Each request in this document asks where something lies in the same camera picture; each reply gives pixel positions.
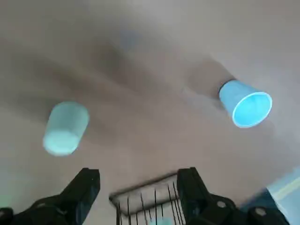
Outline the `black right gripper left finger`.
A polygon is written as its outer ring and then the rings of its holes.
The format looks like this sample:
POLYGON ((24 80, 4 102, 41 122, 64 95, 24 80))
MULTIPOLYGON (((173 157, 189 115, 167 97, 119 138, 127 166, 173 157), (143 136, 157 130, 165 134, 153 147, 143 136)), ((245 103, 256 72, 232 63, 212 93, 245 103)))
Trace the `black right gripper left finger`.
POLYGON ((2 225, 82 225, 100 191, 98 169, 83 168, 58 194, 35 201, 15 214, 10 207, 0 209, 2 225))

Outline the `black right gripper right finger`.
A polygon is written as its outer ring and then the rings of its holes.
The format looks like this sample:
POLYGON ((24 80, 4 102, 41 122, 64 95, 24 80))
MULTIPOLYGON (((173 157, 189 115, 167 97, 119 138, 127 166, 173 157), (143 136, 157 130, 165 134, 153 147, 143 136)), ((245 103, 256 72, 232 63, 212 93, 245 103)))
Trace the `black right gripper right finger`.
POLYGON ((177 191, 187 225, 287 225, 276 207, 239 208, 226 197, 211 194, 196 168, 177 171, 177 191))

